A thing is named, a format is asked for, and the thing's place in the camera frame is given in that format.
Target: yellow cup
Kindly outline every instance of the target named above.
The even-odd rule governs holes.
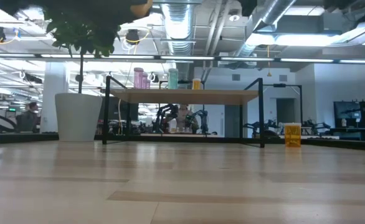
[[[200,78],[194,78],[192,80],[192,89],[193,90],[200,90],[201,89],[201,79]]]
[[[301,147],[301,124],[287,123],[285,124],[285,146]]]

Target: pink bottle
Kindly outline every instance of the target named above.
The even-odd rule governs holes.
[[[148,74],[146,72],[143,72],[141,74],[141,88],[146,89],[146,82],[148,81]]]
[[[144,70],[142,68],[134,68],[134,88],[142,87],[143,72]]]

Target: yellow box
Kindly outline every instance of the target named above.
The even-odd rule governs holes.
[[[287,123],[285,124],[285,146],[301,147],[301,124]]]

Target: white column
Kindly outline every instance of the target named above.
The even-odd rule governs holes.
[[[40,132],[58,132],[55,95],[67,93],[69,89],[69,71],[64,62],[47,62],[45,64],[43,104],[41,111]]]

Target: wooden floor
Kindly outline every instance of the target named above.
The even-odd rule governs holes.
[[[0,223],[365,224],[365,151],[4,144]]]

